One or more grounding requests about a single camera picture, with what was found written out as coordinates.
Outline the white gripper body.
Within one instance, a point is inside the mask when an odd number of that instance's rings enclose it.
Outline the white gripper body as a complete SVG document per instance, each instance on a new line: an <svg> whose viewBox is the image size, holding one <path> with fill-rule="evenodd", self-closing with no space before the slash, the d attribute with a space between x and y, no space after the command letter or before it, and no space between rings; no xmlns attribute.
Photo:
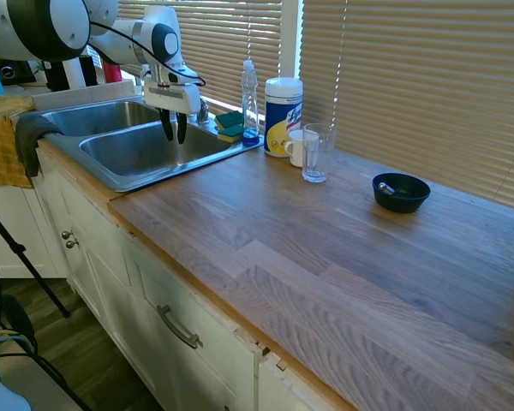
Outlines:
<svg viewBox="0 0 514 411"><path fill-rule="evenodd" d="M158 109L185 115L200 111L200 91L195 84L166 86L146 81L143 90L146 103Z"/></svg>

